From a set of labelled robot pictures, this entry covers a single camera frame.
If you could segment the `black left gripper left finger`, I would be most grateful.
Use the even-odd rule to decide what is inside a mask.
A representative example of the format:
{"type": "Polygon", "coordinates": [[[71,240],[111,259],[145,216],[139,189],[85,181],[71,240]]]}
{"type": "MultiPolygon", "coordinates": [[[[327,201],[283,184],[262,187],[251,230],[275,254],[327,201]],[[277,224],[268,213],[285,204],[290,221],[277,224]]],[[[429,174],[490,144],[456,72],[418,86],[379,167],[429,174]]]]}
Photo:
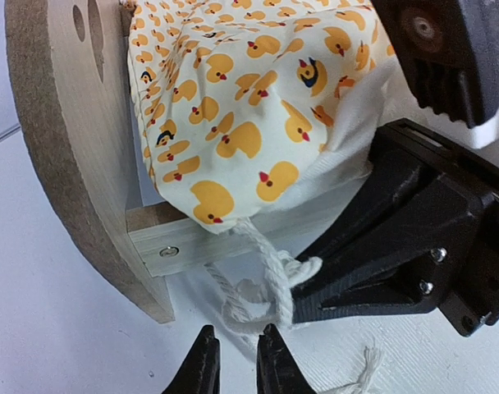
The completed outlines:
{"type": "Polygon", "coordinates": [[[163,394],[219,394],[220,341],[213,325],[204,325],[163,394]]]}

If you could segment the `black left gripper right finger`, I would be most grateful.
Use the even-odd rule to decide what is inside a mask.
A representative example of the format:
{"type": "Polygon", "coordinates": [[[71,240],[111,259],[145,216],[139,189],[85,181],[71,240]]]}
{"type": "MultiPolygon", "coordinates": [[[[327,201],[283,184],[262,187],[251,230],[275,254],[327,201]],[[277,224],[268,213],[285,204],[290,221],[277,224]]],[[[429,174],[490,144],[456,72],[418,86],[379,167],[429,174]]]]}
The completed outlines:
{"type": "Polygon", "coordinates": [[[256,383],[258,394],[311,393],[311,386],[304,378],[277,327],[272,323],[268,324],[263,334],[259,336],[256,383]]]}

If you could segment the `duck print mattress cushion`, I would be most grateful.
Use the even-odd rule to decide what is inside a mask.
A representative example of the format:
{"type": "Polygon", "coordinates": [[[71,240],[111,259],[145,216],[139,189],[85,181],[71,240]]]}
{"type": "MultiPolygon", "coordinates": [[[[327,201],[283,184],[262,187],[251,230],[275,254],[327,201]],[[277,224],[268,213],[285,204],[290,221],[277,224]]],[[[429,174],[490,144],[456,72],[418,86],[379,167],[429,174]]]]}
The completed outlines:
{"type": "Polygon", "coordinates": [[[293,323],[294,286],[322,267],[252,223],[369,174],[396,66],[370,1],[125,1],[128,70],[149,178],[213,234],[256,249],[264,281],[230,283],[222,319],[251,350],[293,323]]]}

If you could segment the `wooden striped pet bed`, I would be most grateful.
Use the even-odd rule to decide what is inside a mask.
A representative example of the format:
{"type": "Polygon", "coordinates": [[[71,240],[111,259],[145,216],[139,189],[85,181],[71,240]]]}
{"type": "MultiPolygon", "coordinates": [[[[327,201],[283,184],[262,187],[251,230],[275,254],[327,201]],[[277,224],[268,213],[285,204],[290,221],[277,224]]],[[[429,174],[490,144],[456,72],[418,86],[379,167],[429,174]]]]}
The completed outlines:
{"type": "MultiPolygon", "coordinates": [[[[131,98],[125,1],[9,1],[7,56],[34,169],[80,252],[160,323],[174,313],[164,278],[253,249],[171,206],[149,178],[131,98]]],[[[337,188],[258,213],[267,238],[336,218],[337,188]]]]}

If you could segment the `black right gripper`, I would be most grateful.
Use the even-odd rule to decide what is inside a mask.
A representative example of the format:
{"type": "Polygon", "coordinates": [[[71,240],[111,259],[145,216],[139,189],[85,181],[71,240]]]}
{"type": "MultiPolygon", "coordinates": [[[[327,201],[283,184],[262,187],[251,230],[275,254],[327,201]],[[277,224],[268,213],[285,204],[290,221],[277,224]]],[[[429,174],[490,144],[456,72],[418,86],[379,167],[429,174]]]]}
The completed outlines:
{"type": "Polygon", "coordinates": [[[463,337],[496,324],[499,168],[407,119],[378,128],[370,155],[368,180],[298,255],[323,264],[294,286],[293,323],[438,307],[463,337]],[[403,229],[416,229],[428,248],[380,253],[350,246],[399,212],[403,229]]]}

